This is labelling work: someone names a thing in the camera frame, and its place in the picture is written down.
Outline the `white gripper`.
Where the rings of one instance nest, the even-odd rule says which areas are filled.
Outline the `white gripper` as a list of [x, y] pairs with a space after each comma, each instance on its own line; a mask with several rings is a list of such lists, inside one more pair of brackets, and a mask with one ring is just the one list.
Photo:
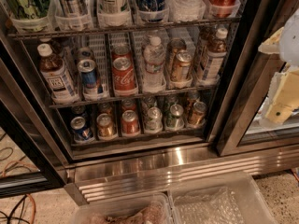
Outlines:
[[[280, 54], [279, 40], [283, 27], [275, 31], [259, 47], [263, 54]], [[260, 125], [282, 125], [299, 107], [299, 67], [291, 66], [286, 72], [275, 73], [271, 79], [268, 99], [262, 108]]]

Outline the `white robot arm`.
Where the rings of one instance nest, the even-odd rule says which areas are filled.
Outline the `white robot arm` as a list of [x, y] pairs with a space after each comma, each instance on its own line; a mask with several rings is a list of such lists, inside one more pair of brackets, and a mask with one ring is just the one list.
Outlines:
[[259, 47], [264, 54], [278, 54], [290, 67], [276, 72], [270, 82], [259, 123], [267, 128], [282, 125], [299, 108], [299, 9]]

